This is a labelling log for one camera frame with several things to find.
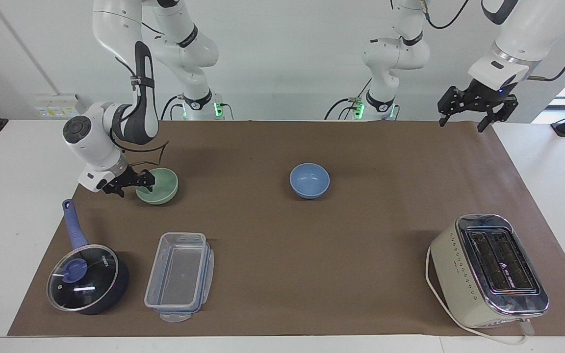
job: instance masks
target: toaster metal top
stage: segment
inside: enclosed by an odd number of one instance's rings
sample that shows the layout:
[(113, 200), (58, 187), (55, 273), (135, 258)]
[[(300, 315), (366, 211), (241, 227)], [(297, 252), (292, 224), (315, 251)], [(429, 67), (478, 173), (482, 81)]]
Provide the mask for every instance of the toaster metal top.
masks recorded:
[(464, 215), (455, 230), (477, 286), (492, 310), (502, 315), (542, 315), (549, 299), (527, 254), (506, 219)]

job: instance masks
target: blue bowl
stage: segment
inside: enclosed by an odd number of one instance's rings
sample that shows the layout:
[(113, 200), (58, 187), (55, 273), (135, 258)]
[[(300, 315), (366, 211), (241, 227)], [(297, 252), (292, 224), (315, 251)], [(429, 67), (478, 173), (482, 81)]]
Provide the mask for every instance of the blue bowl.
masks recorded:
[(291, 188), (303, 199), (316, 199), (323, 195), (330, 185), (328, 172), (315, 163), (303, 163), (293, 168), (289, 175)]

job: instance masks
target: bowl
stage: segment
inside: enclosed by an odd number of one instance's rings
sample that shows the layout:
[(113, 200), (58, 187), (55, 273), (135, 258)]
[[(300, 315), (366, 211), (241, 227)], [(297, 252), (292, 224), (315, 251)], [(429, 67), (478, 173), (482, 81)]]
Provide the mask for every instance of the bowl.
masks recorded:
[(154, 175), (152, 191), (146, 187), (136, 187), (136, 195), (139, 199), (150, 205), (162, 205), (175, 196), (178, 191), (178, 176), (171, 169), (156, 168), (150, 170)]
[(328, 172), (315, 163), (303, 163), (293, 168), (289, 175), (291, 188), (303, 199), (316, 199), (323, 195), (330, 185)]

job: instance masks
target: white cord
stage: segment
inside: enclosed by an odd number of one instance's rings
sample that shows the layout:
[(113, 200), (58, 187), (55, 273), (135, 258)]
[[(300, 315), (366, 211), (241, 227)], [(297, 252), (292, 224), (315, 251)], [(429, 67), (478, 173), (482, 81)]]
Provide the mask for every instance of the white cord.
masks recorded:
[(430, 259), (430, 257), (431, 257), (431, 247), (429, 246), (429, 249), (426, 251), (426, 283), (429, 285), (429, 288), (431, 289), (431, 291), (433, 291), (433, 294), (435, 294), (435, 298), (437, 298), (437, 301), (441, 304), (442, 308), (444, 308), (444, 311), (446, 311), (446, 313), (448, 314), (450, 319), (453, 319), (453, 321), (455, 322), (455, 324), (457, 324), (457, 326), (459, 326), (459, 327), (463, 328), (464, 330), (471, 332), (475, 335), (479, 335), (481, 337), (484, 337), (484, 338), (489, 339), (489, 340), (493, 340), (493, 341), (498, 342), (498, 343), (509, 344), (510, 346), (520, 346), (521, 344), (523, 344), (524, 342), (527, 341), (527, 338), (529, 337), (527, 335), (522, 336), (522, 338), (517, 342), (508, 342), (508, 341), (505, 341), (505, 340), (497, 339), (494, 336), (486, 335), (485, 333), (480, 333), (479, 331), (473, 330), (472, 328), (468, 328), (468, 327), (465, 327), (462, 324), (460, 324), (457, 321), (457, 319), (455, 319), (455, 317), (450, 312), (450, 310), (448, 310), (448, 307), (446, 306), (446, 304), (444, 304), (442, 299), (439, 297), (439, 294), (437, 294), (435, 287), (433, 287), (433, 285), (431, 284), (431, 280), (429, 279), (429, 259)]

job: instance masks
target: toaster power cord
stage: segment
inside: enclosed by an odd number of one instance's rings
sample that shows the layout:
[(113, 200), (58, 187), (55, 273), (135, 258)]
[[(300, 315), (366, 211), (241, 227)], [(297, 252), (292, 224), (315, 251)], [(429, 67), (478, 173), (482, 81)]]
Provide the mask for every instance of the toaster power cord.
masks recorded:
[(444, 304), (444, 301), (442, 301), (442, 299), (439, 297), (439, 294), (437, 294), (437, 290), (435, 290), (435, 287), (433, 287), (433, 285), (431, 284), (431, 280), (429, 279), (429, 259), (430, 259), (430, 257), (431, 257), (431, 247), (429, 246), (429, 249), (426, 251), (426, 283), (429, 285), (429, 288), (431, 289), (433, 294), (435, 294), (435, 298), (437, 298), (437, 301), (441, 304), (442, 308), (444, 308), (444, 311), (446, 311), (446, 313), (448, 314), (450, 319), (453, 319), (453, 321), (455, 322), (455, 324), (457, 324), (457, 326), (459, 326), (459, 327), (463, 328), (464, 330), (471, 332), (475, 335), (479, 335), (483, 338), (486, 338), (488, 340), (493, 340), (495, 342), (502, 343), (502, 344), (509, 344), (510, 346), (519, 346), (519, 345), (523, 344), (524, 342), (526, 342), (527, 338), (529, 336), (534, 335), (533, 326), (531, 326), (531, 322), (529, 321), (529, 319), (520, 320), (520, 330), (522, 331), (523, 336), (520, 340), (518, 340), (516, 342), (509, 342), (509, 341), (506, 341), (506, 340), (498, 339), (494, 336), (486, 335), (485, 333), (481, 333), (477, 330), (473, 330), (472, 328), (465, 327), (464, 325), (459, 323), (457, 321), (457, 319), (455, 319), (453, 314), (450, 312), (450, 310), (448, 310), (448, 307), (446, 306), (446, 304)]

